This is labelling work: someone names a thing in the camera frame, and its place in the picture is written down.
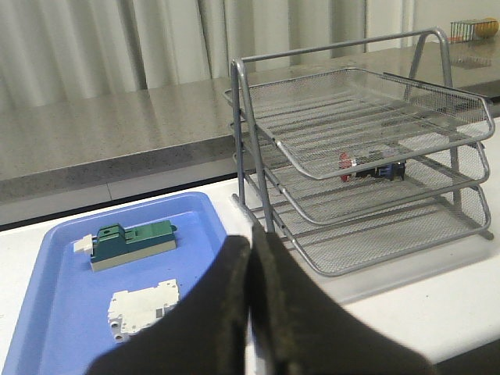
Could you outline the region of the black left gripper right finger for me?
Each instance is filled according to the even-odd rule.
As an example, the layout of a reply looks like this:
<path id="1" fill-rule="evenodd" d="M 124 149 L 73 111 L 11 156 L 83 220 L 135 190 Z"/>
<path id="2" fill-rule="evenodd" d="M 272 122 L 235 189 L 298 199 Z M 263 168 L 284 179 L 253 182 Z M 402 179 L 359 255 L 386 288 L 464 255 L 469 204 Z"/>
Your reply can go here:
<path id="1" fill-rule="evenodd" d="M 269 374 L 435 374 L 329 297 L 275 233 L 252 228 L 248 303 Z"/>

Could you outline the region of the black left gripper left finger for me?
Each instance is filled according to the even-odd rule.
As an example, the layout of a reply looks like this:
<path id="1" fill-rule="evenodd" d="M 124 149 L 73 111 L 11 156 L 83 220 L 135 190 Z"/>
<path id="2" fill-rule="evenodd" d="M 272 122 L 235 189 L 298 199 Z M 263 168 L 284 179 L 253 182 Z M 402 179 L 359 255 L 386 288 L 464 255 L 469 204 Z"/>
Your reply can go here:
<path id="1" fill-rule="evenodd" d="M 89 374 L 243 374 L 246 237 L 225 238 L 197 284 L 153 326 L 98 357 Z"/>

